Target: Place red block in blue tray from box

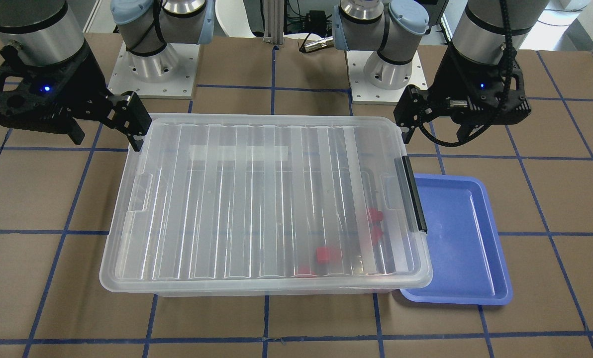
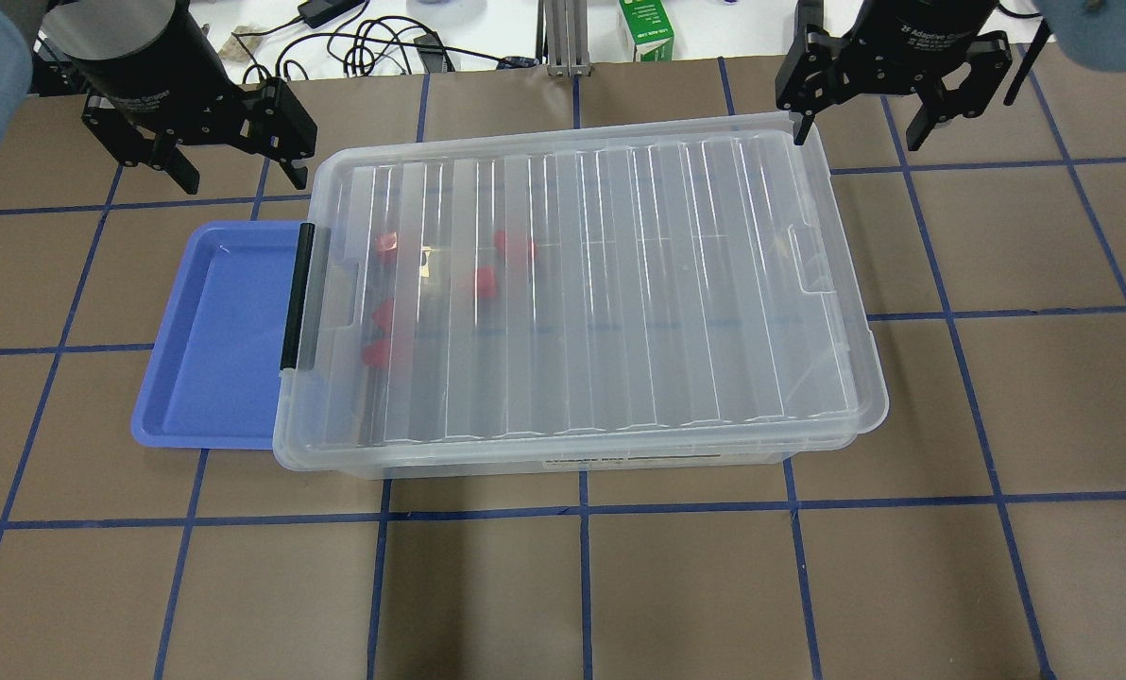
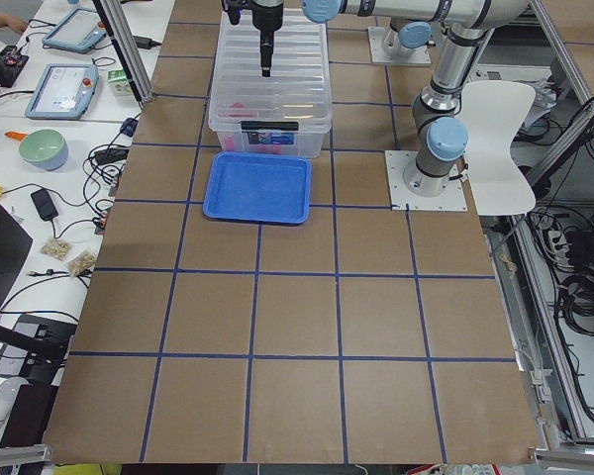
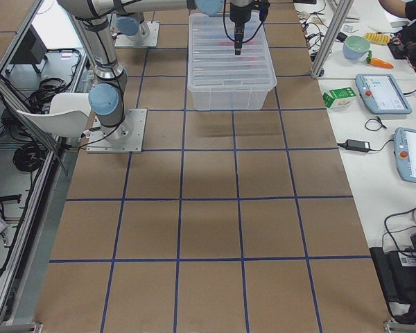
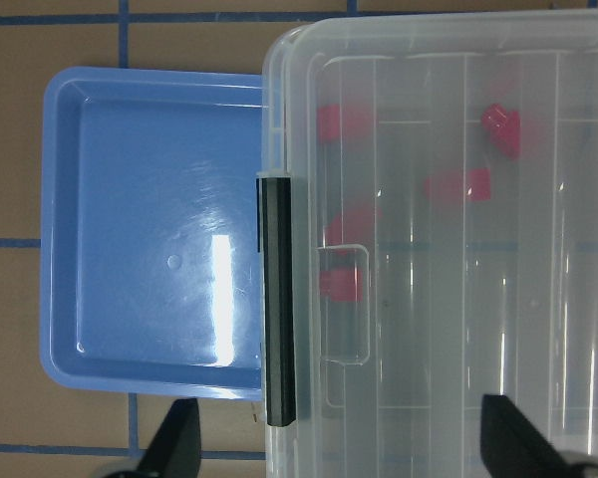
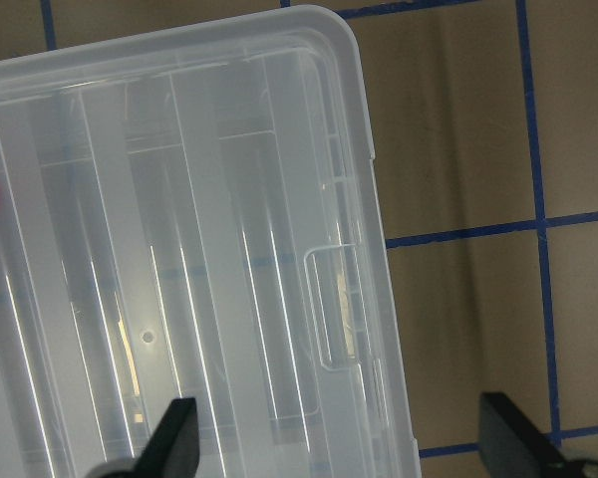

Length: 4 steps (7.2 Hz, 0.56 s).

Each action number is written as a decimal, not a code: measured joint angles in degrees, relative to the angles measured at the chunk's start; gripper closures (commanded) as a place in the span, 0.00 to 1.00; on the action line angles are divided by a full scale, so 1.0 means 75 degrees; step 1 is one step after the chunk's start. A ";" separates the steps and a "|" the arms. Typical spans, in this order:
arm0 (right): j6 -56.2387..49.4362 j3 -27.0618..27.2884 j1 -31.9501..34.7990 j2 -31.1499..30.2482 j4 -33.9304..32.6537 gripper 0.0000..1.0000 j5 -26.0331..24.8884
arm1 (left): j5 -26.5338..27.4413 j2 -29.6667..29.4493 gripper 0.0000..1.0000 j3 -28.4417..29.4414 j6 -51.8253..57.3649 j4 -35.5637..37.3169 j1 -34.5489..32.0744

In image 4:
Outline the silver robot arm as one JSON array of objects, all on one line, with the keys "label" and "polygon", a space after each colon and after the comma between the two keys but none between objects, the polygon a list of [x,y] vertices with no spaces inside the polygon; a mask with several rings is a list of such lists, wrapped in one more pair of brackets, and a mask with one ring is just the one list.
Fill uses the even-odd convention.
[{"label": "silver robot arm", "polygon": [[82,40],[94,59],[97,84],[88,101],[101,126],[91,143],[117,151],[138,151],[146,111],[124,103],[127,73],[119,63],[109,16],[135,46],[154,32],[146,11],[191,11],[189,18],[189,90],[198,110],[258,110],[275,87],[275,70],[263,23],[268,1],[61,1],[82,24]]},{"label": "silver robot arm", "polygon": [[150,29],[145,22],[142,12],[134,12],[130,15],[118,15],[116,27],[122,35],[128,39],[138,42],[150,35]]}]

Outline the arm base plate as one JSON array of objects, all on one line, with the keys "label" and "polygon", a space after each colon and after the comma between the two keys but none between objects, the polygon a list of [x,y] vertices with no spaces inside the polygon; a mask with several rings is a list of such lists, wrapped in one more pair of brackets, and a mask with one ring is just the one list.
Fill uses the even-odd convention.
[{"label": "arm base plate", "polygon": [[109,137],[112,129],[102,127],[97,116],[92,127],[100,127],[91,132],[87,145],[88,153],[140,153],[142,152],[144,131],[146,126],[147,109],[125,110],[125,120]]},{"label": "arm base plate", "polygon": [[159,36],[159,22],[118,21],[116,48],[155,48]]}]

